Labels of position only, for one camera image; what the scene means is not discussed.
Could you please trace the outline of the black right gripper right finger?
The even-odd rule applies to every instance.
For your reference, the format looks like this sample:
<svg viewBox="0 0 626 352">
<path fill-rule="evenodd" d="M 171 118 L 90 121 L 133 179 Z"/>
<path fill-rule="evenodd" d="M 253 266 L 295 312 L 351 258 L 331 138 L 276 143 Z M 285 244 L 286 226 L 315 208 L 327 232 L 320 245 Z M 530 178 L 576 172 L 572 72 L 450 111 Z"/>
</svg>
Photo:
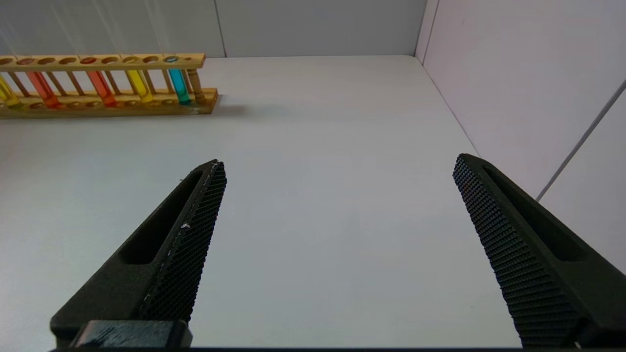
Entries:
<svg viewBox="0 0 626 352">
<path fill-rule="evenodd" d="M 623 349 L 626 277 L 494 165 L 452 178 L 526 349 Z"/>
</svg>

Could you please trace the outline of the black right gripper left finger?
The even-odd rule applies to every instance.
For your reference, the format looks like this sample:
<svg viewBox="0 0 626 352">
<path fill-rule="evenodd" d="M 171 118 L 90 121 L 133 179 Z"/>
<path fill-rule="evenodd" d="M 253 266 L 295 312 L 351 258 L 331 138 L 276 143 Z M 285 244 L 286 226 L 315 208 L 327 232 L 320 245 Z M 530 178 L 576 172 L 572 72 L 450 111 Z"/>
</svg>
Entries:
<svg viewBox="0 0 626 352">
<path fill-rule="evenodd" d="M 199 165 L 54 314 L 58 349 L 181 349 L 227 178 Z"/>
</svg>

